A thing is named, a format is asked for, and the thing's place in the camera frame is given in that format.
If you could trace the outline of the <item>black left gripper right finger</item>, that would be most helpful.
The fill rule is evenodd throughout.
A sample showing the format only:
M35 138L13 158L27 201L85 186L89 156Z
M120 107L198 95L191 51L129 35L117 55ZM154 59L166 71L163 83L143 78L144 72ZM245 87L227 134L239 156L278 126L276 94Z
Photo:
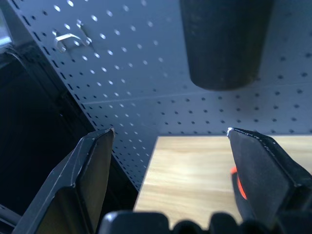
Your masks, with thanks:
M284 211L312 208L312 175L270 136L229 128L232 183L243 220L272 223Z

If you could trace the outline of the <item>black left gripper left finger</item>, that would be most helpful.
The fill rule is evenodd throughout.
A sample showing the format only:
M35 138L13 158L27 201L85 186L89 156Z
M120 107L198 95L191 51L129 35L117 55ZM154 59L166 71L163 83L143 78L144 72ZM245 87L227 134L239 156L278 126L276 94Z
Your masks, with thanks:
M50 172L15 234L94 234L104 202L115 132L82 137Z

